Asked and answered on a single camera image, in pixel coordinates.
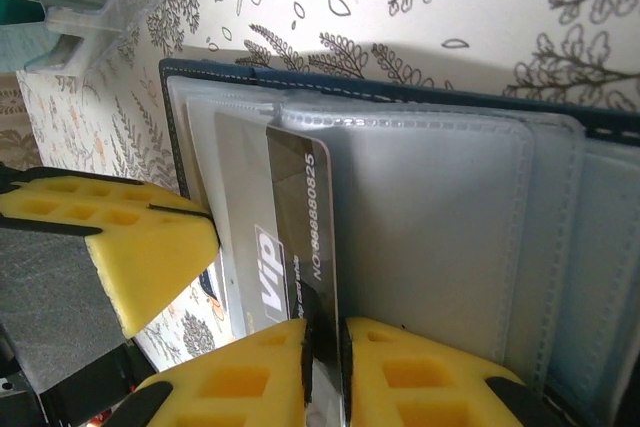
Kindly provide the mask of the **black VIP card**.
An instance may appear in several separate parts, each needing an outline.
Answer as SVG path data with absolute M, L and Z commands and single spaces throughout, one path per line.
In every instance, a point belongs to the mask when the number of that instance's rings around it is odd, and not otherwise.
M 330 159 L 313 138 L 230 112 L 213 117 L 245 324 L 306 320 L 306 427 L 346 427 Z

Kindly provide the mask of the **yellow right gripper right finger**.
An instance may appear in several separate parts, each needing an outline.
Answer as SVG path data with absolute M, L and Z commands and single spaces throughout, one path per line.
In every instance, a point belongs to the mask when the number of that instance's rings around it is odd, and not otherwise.
M 348 427 L 567 427 L 501 365 L 368 318 L 342 330 Z

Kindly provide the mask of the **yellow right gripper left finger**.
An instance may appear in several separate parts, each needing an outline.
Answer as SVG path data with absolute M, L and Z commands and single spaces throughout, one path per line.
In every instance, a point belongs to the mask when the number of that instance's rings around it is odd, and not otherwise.
M 305 427 L 310 329 L 289 320 L 157 373 L 119 407 L 119 427 Z

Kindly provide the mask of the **navy blue card holder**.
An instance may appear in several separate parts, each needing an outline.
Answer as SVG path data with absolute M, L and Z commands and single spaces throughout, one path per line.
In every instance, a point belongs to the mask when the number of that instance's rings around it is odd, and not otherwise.
M 159 74 L 235 335 L 255 331 L 226 251 L 218 112 L 325 145 L 339 320 L 501 364 L 579 424 L 640 427 L 640 113 L 211 61 Z

